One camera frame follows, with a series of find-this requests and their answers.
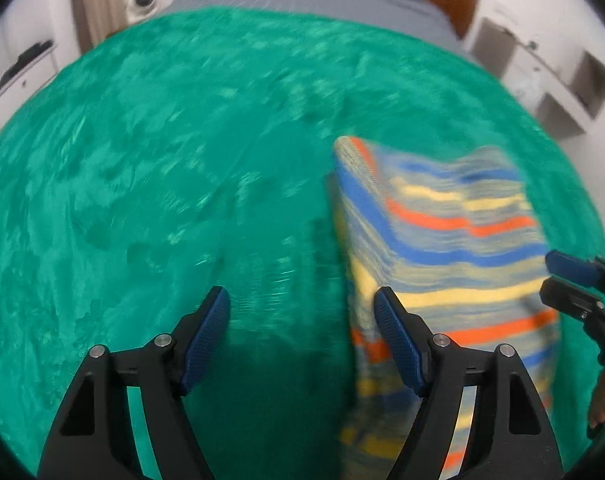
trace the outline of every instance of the bed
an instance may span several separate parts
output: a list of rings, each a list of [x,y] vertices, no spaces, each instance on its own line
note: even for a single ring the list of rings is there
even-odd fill
[[[549,244],[605,254],[569,162],[461,49],[476,6],[175,0],[15,115],[0,134],[0,432],[31,469],[90,346],[139,346],[219,283],[230,331],[187,400],[212,470],[337,478],[353,395],[325,181],[337,136],[437,160],[498,146]],[[597,352],[570,322],[563,331],[554,423],[571,462]],[[144,471],[157,476],[130,402]]]

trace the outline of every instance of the yellow stripe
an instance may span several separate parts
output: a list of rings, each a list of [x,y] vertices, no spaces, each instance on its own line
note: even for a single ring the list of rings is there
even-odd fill
[[[373,295],[378,292],[380,285],[378,285],[378,282],[371,275],[367,267],[353,255],[351,255],[351,275],[353,276],[353,284],[360,296],[366,301],[372,300]]]
[[[455,431],[466,430],[467,428],[470,428],[472,419],[473,419],[473,410],[471,410],[466,415],[458,415],[458,420],[456,421]]]
[[[369,270],[354,256],[351,256],[351,273],[358,293],[365,300],[372,298],[380,285],[369,273]],[[432,292],[397,292],[396,295],[400,303],[409,310],[444,304],[498,303],[539,292],[543,281],[544,278],[535,278],[529,282],[502,288],[445,288]]]
[[[445,288],[433,292],[401,292],[396,295],[408,310],[444,304],[498,303],[534,294],[540,291],[543,281],[544,278],[535,278],[529,282],[502,288]]]
[[[402,439],[391,440],[390,438],[378,438],[374,435],[367,435],[362,443],[361,449],[370,455],[396,460],[402,450],[405,441]]]
[[[458,191],[436,191],[425,186],[413,186],[407,184],[402,178],[394,177],[391,184],[402,194],[411,197],[428,198],[434,202],[460,202],[463,209],[467,211],[484,211],[499,209],[515,203],[522,203],[525,209],[529,209],[526,197],[522,193],[502,198],[478,198],[467,200],[464,194]]]
[[[349,446],[353,444],[355,440],[356,430],[351,426],[345,426],[343,430],[340,432],[340,442],[345,444],[345,446]]]
[[[375,397],[378,395],[393,395],[406,390],[400,375],[387,376],[380,379],[358,379],[356,391],[359,397]]]

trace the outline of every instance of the white wall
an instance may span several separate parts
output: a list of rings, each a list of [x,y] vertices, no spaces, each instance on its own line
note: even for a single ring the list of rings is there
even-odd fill
[[[71,0],[13,0],[0,16],[0,77],[20,53],[46,40],[57,45],[58,68],[80,56]]]
[[[605,26],[586,0],[480,0],[466,47],[474,44],[484,17],[509,28],[521,43],[536,41],[537,55],[561,78],[572,73],[583,49],[605,64]],[[559,144],[605,225],[605,105],[588,134]]]

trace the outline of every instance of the striped cloth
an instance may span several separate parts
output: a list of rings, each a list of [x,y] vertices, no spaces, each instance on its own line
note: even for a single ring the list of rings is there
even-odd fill
[[[519,173],[500,150],[443,164],[341,137],[335,160],[357,361],[357,407],[341,436],[343,478],[385,479],[419,405],[373,318],[382,285],[462,346],[514,345],[549,406],[558,330],[555,311],[538,297],[547,245]],[[443,478],[460,467],[473,402],[466,389]]]

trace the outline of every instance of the human hand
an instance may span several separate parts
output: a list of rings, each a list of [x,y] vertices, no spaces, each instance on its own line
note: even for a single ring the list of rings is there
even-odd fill
[[[598,383],[593,390],[588,420],[592,430],[605,423],[605,369],[600,373]]]

